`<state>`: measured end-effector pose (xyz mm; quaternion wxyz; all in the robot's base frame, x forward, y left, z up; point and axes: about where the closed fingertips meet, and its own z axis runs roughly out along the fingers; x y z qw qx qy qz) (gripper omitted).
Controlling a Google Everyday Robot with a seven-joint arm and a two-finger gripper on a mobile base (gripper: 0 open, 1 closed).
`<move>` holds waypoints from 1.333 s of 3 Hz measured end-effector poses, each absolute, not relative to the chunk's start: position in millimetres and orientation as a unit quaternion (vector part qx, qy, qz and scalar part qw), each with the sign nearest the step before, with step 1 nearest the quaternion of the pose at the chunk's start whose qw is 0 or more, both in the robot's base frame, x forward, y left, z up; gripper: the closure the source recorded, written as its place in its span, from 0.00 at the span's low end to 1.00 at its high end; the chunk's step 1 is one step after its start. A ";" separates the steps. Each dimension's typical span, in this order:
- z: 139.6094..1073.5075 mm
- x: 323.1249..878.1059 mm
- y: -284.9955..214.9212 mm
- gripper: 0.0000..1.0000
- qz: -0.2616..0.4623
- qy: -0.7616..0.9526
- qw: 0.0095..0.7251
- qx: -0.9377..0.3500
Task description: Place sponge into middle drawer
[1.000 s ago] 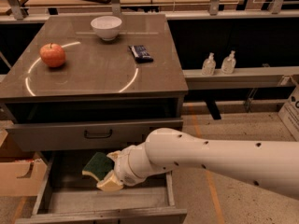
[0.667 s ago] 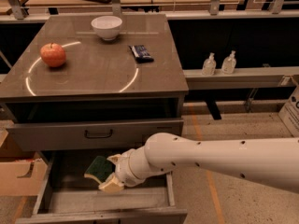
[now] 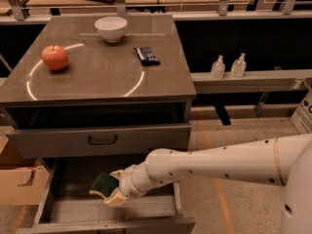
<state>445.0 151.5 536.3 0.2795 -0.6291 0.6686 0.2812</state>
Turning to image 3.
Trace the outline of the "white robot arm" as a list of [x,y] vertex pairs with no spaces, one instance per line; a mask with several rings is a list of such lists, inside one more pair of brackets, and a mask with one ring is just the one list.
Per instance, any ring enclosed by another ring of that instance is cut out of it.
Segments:
[[142,163],[111,175],[119,180],[119,186],[104,200],[111,207],[126,204],[185,176],[284,185],[280,233],[312,234],[311,134],[193,152],[159,148]]

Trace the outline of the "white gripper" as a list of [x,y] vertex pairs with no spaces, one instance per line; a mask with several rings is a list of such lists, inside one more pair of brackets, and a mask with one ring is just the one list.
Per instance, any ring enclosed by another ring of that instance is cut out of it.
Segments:
[[128,198],[134,199],[144,196],[152,186],[152,180],[144,164],[131,165],[124,171],[114,171],[110,175],[119,179],[119,188],[114,189],[110,196],[104,200],[104,204],[109,207],[119,207],[126,204]]

